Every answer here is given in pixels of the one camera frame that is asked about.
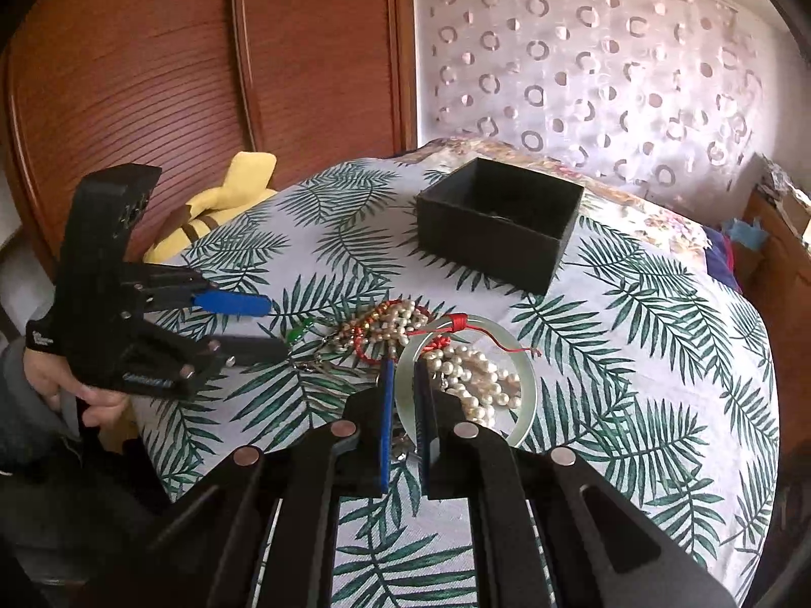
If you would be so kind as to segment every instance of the wooden cabinet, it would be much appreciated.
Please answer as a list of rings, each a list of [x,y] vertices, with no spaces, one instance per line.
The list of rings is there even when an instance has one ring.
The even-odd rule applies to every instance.
[[[164,169],[135,258],[241,149],[277,154],[281,188],[413,147],[413,29],[411,0],[38,0],[3,52],[0,142],[44,267],[99,168]]]
[[[744,294],[769,333],[780,403],[780,449],[785,454],[811,438],[811,256],[757,191],[744,214],[749,223],[755,217],[769,238]]]

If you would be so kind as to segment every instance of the open black box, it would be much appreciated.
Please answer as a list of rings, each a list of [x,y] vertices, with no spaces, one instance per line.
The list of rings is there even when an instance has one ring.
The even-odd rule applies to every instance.
[[[419,248],[545,295],[583,188],[476,158],[417,196]]]

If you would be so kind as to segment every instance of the bedspread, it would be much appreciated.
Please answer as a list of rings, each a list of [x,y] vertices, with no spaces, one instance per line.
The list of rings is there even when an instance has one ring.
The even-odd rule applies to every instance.
[[[491,318],[543,352],[524,446],[577,450],[742,601],[779,444],[769,342],[753,307],[684,253],[595,216],[588,200],[545,297],[423,253],[415,196],[449,169],[432,156],[336,165],[216,229],[174,262],[270,296],[272,314],[178,310],[161,324],[192,336],[285,334],[315,318],[293,350],[299,362],[330,326],[388,297]],[[135,411],[176,498],[237,446],[278,449],[334,420],[357,388],[285,362],[226,370],[193,401],[139,398]],[[394,465],[392,488],[342,504],[334,605],[475,605],[465,503],[422,498],[413,461]]]

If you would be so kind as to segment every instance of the stuffed animal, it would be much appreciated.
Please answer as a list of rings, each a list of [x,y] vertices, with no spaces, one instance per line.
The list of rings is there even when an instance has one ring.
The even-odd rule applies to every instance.
[[[271,153],[237,153],[221,187],[196,194],[166,218],[143,261],[167,261],[213,229],[273,196],[276,190],[269,185],[274,168],[276,156]]]

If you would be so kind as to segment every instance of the person's hand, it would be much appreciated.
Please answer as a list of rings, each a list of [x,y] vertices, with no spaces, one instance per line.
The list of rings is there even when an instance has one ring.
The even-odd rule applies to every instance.
[[[59,388],[81,398],[90,406],[82,414],[87,427],[110,426],[119,419],[129,404],[124,393],[87,387],[70,371],[65,357],[25,349],[23,369],[28,383],[54,411],[59,409]]]

